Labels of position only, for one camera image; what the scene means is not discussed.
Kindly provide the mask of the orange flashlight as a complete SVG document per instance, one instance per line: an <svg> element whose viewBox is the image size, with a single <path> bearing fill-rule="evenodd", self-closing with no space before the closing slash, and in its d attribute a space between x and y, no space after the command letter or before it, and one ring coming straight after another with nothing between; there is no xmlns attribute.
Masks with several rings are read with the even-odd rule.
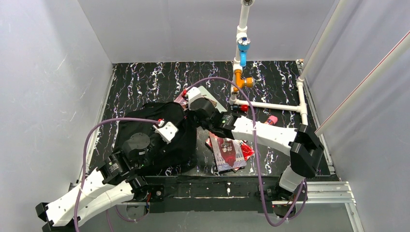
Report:
<svg viewBox="0 0 410 232"><path fill-rule="evenodd" d="M252 77L243 78L242 77L242 70L236 69L234 70L235 76L235 84L237 87L233 88L233 92L239 92L239 89L243 89L244 87L253 87L254 86L254 79Z"/></svg>

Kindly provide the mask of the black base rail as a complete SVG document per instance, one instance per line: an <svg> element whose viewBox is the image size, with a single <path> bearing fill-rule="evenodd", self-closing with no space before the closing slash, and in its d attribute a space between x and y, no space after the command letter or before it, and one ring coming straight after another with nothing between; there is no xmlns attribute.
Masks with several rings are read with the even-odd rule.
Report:
<svg viewBox="0 0 410 232"><path fill-rule="evenodd" d="M256 176L146 176L132 188L131 204L148 201L151 213L263 212Z"/></svg>

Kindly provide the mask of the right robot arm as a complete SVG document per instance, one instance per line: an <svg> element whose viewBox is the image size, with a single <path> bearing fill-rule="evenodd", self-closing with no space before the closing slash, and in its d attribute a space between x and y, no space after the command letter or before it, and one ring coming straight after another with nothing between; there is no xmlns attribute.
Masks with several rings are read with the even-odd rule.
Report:
<svg viewBox="0 0 410 232"><path fill-rule="evenodd" d="M198 125L219 138L253 140L290 157L290 165L281 174L278 187L293 192L303 179L314 178L324 146L313 128L282 128L230 112L220 112L207 98L190 100L188 110Z"/></svg>

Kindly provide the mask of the maroon illustrated book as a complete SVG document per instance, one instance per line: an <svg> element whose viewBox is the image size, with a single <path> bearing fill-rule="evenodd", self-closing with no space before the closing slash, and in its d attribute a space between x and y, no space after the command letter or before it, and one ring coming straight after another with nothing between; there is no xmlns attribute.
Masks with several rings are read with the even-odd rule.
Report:
<svg viewBox="0 0 410 232"><path fill-rule="evenodd" d="M220 138L213 133L209 133L209 139L213 149L216 168L219 172L236 172L247 165L241 143L238 140Z"/></svg>

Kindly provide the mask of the pink illustrated book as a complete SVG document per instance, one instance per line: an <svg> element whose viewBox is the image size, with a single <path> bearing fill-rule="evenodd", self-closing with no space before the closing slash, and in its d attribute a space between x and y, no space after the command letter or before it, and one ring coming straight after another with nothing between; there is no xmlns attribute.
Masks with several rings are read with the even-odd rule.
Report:
<svg viewBox="0 0 410 232"><path fill-rule="evenodd" d="M178 103L182 109L185 111L188 109L188 101L184 99L182 96L178 96L177 98L174 99L175 103Z"/></svg>

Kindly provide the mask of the blue flashlight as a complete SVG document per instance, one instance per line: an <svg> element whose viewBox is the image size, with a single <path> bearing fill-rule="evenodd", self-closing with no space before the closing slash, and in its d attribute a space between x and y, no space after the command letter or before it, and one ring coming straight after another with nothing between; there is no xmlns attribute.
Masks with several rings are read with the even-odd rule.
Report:
<svg viewBox="0 0 410 232"><path fill-rule="evenodd" d="M238 47L239 58L240 58L239 65L241 67L246 66L247 52L249 50L250 43L251 43L251 41L248 37L241 37L237 40L237 47Z"/></svg>

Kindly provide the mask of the pink eraser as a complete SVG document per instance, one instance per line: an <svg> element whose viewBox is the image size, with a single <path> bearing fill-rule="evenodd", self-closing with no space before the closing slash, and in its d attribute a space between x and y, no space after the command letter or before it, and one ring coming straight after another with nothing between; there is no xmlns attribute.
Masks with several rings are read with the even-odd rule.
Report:
<svg viewBox="0 0 410 232"><path fill-rule="evenodd" d="M276 125L278 118L276 116L270 116L264 123L268 125Z"/></svg>

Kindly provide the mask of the black student backpack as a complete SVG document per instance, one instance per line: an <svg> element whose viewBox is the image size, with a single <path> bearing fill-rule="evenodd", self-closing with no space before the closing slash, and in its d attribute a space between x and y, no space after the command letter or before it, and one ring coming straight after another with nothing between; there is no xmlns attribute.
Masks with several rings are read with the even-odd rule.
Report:
<svg viewBox="0 0 410 232"><path fill-rule="evenodd" d="M149 123L119 122L113 152L124 152L131 165L138 167L140 175L165 175L168 168L176 168L182 173L195 166L197 128L179 103L149 102L139 110L128 112L125 117L163 119L178 128L171 142L166 143ZM131 149L129 140L136 133L144 133L150 139L144 155Z"/></svg>

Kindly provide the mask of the red patterned book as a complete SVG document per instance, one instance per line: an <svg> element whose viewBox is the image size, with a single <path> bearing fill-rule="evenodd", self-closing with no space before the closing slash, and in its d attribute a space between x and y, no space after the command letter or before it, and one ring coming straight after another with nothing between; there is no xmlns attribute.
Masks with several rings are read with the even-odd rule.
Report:
<svg viewBox="0 0 410 232"><path fill-rule="evenodd" d="M216 152L219 151L221 159L225 163L233 163L234 161L247 161L253 154L253 149L243 140L233 140L229 138L219 138L210 133L205 144L213 150L215 159Z"/></svg>

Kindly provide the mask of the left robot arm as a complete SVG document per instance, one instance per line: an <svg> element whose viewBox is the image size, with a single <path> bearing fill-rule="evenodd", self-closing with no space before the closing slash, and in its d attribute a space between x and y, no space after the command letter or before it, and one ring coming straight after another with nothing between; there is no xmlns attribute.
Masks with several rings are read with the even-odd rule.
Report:
<svg viewBox="0 0 410 232"><path fill-rule="evenodd" d="M159 169L161 155L168 155L178 130L165 126L151 132L133 132L120 139L119 145L103 163L80 184L51 203L35 209L45 222L44 232L75 232L95 215L117 204L136 200L161 201L162 185L145 177Z"/></svg>

